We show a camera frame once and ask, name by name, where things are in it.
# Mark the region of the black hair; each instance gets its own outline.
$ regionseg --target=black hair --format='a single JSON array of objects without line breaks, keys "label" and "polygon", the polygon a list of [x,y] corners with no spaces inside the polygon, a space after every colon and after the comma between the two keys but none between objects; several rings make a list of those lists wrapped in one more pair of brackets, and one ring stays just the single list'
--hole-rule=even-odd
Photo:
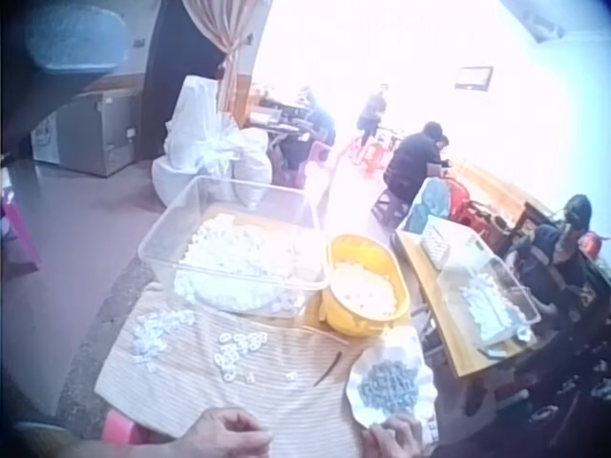
[{"label": "black hair", "polygon": [[564,205],[564,219],[574,229],[589,230],[591,218],[592,204],[590,199],[583,194],[572,196]]},{"label": "black hair", "polygon": [[427,122],[422,130],[422,133],[435,143],[437,141],[441,141],[443,137],[443,129],[441,128],[441,124],[434,121]]}]

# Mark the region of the cabinet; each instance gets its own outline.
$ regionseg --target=cabinet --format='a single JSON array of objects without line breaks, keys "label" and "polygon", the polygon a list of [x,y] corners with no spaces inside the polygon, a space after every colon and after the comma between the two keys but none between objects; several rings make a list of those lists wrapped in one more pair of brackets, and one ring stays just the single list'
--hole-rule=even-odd
[{"label": "cabinet", "polygon": [[135,160],[139,92],[83,94],[32,131],[35,160],[108,177]]}]

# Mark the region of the picture frame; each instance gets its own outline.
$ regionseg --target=picture frame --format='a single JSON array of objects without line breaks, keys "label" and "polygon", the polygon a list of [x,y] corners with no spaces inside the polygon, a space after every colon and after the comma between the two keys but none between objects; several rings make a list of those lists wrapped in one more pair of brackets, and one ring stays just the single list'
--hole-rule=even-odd
[{"label": "picture frame", "polygon": [[492,66],[460,67],[456,74],[455,89],[487,92],[493,77]]}]

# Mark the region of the white paper plate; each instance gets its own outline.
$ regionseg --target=white paper plate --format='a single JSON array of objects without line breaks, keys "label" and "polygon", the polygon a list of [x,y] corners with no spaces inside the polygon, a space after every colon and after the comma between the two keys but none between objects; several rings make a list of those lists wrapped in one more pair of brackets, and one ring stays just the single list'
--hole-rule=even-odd
[{"label": "white paper plate", "polygon": [[418,388],[418,400],[413,416],[423,425],[430,423],[431,420],[434,421],[437,389],[432,382],[432,371],[425,365],[417,337],[414,339],[410,335],[407,339],[394,338],[380,342],[378,345],[365,350],[354,363],[346,385],[346,394],[352,407],[354,419],[363,427],[370,427],[374,423],[381,424],[387,420],[387,416],[382,409],[366,407],[363,404],[358,389],[369,370],[375,364],[380,364],[384,360],[399,361],[410,369],[417,369],[414,384]]}]

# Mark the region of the yellow plastic basket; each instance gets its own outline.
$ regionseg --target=yellow plastic basket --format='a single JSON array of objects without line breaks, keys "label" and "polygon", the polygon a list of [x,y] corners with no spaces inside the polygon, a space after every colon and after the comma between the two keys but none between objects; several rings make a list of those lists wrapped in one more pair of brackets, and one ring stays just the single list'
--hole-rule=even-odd
[{"label": "yellow plastic basket", "polygon": [[394,315],[383,321],[375,320],[343,305],[333,294],[331,281],[331,285],[323,290],[323,318],[333,329],[347,336],[371,336],[379,334],[385,327],[392,327],[409,313],[410,292],[396,258],[387,248],[365,237],[342,235],[331,241],[329,255],[331,268],[339,262],[359,263],[371,272],[388,276],[397,299]]}]

